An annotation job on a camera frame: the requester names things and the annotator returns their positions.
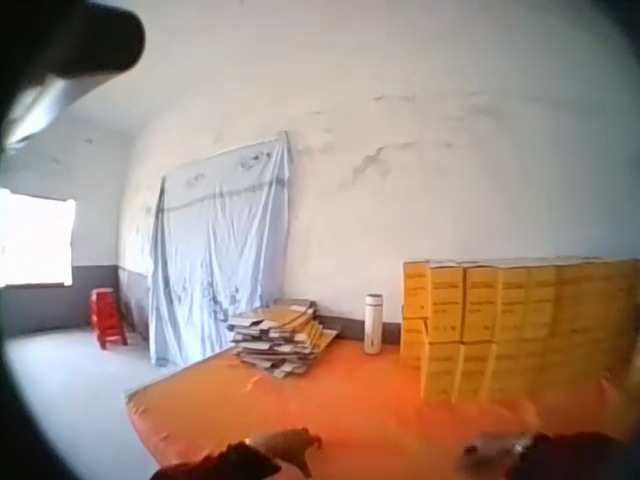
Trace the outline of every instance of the white wall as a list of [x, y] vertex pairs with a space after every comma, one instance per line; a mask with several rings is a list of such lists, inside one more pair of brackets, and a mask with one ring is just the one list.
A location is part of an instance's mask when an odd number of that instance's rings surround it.
[[173, 34], [194, 48], [167, 68], [200, 73], [136, 140], [125, 268], [148, 272], [163, 174], [281, 129], [295, 152], [285, 293], [325, 313], [361, 318], [379, 292], [398, 321], [407, 259], [640, 254], [640, 74], [579, 2], [180, 8]]
[[131, 137], [66, 112], [0, 163], [14, 193], [76, 201], [73, 265], [116, 265]]

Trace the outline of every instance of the bright window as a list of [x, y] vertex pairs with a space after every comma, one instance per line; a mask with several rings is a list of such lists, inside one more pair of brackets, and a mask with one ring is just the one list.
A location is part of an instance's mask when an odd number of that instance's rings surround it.
[[0, 189], [0, 286], [71, 285], [76, 202]]

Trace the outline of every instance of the orange tarp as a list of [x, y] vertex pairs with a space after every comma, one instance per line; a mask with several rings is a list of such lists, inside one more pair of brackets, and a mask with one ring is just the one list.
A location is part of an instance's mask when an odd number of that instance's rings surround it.
[[[419, 375], [399, 364], [396, 347], [369, 356], [336, 340], [299, 377], [278, 380], [223, 352], [134, 392], [127, 406], [160, 465], [306, 426], [324, 438], [307, 453], [315, 479], [446, 480], [462, 478], [456, 455], [480, 431], [599, 430], [612, 398], [602, 382], [527, 401], [425, 405]], [[281, 476], [301, 478], [289, 468]]]

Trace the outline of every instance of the red plastic stool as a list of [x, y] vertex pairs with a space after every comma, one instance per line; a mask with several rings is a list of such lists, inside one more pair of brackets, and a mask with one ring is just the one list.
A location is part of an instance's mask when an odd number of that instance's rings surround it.
[[122, 328], [118, 307], [113, 296], [113, 288], [96, 288], [91, 291], [89, 302], [91, 309], [91, 326], [96, 332], [98, 343], [103, 350], [107, 349], [107, 340], [119, 338], [123, 345], [128, 345], [127, 336]]

